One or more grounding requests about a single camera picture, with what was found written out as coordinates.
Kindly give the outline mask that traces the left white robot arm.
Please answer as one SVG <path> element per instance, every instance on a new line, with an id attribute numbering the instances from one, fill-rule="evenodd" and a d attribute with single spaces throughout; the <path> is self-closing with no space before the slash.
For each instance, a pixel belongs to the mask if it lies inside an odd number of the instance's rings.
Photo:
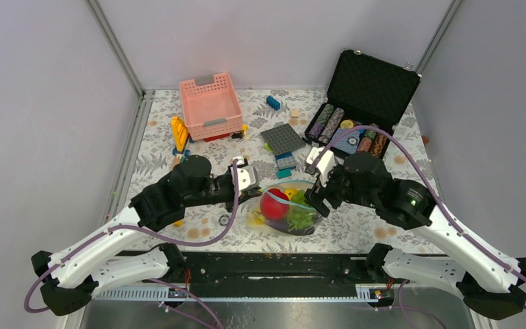
<path id="1" fill-rule="evenodd" d="M 223 204 L 235 219 L 238 206 L 261 194 L 255 167 L 239 156 L 227 171 L 211 173 L 210 161 L 193 155 L 133 197 L 128 206 L 80 242 L 31 257 L 45 309 L 57 316 L 85 307 L 110 289 L 142 280 L 181 279 L 185 261 L 182 241 L 161 235 L 182 220 L 187 208 Z"/>

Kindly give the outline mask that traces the clear zip top bag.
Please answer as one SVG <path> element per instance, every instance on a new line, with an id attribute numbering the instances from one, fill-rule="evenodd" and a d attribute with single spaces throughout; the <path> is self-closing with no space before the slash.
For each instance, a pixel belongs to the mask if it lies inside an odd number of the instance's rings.
<path id="1" fill-rule="evenodd" d="M 305 199 L 305 192 L 312 187 L 313 183 L 305 180 L 286 180 L 263 188 L 261 195 L 246 205 L 247 224 L 292 236 L 313 234 L 324 217 Z"/>

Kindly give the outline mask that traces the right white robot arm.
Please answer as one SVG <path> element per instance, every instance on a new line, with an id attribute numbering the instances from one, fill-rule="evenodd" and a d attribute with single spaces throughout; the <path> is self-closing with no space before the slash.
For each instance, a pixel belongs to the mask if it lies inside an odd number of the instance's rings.
<path id="1" fill-rule="evenodd" d="M 392 177 L 384 162 L 366 152 L 338 162 L 331 151 L 315 147 L 306 170 L 317 176 L 305 193 L 306 202 L 327 216 L 341 204 L 372 208 L 386 223 L 410 231 L 448 257 L 441 263 L 377 243 L 365 260 L 374 282 L 406 279 L 451 293 L 471 310 L 502 320 L 526 309 L 526 258 L 492 247 L 461 221 L 448 220 L 448 210 L 421 183 Z"/>

